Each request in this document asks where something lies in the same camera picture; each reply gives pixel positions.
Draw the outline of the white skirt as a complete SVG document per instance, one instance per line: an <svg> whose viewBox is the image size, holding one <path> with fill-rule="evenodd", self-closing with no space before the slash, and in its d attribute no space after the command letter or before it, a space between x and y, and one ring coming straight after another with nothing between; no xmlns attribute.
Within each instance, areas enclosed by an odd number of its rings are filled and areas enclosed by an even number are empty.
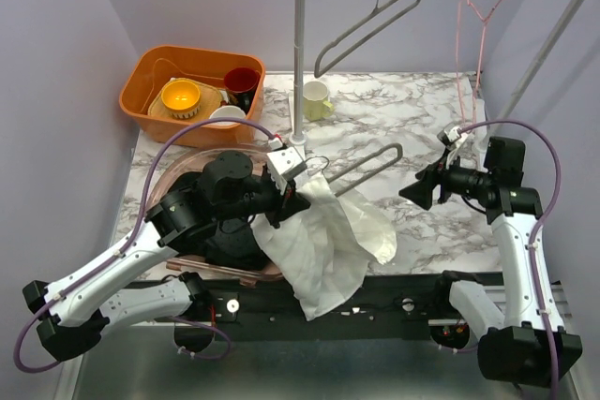
<svg viewBox="0 0 600 400"><path fill-rule="evenodd" d="M308 209L277 229L261 214L251 228L312 321L346 303L362 286L371 262L393 259L397 238L391 221L354 189L337 197L316 174L297 192L308 199Z"/></svg>

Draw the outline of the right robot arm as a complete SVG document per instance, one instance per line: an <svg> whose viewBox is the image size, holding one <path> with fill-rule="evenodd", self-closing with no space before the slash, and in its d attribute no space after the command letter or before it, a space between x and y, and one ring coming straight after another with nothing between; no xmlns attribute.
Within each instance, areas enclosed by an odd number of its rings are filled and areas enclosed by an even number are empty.
<svg viewBox="0 0 600 400"><path fill-rule="evenodd" d="M431 294L433 310L459 313L477 342L477 361L490 380L554 389L582 354L579 336L568 333L546 270L538 192L522 186L523 141L490 139L482 170L463 168L458 156L465 136L439 136L445 149L419 171L399 195L428 210L458 195L476 200L498 246L504 305L497 306L474 274L445 271Z"/></svg>

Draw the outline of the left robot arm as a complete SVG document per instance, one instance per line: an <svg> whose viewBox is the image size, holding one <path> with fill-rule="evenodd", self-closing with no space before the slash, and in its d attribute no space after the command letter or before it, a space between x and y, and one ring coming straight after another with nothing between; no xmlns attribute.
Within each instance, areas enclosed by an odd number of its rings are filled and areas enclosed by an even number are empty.
<svg viewBox="0 0 600 400"><path fill-rule="evenodd" d="M211 239L226 221L263 215L278 228L306 210L296 177L305 159L293 148L270 152L261 173L250 157L226 150L139 216L134 229L82 268L51 283L34 280L23 297L40 344L58 362L89 351L121 326L151 319L200 319L212 303L197 274L182 274L146 289L128 284L156 264Z"/></svg>

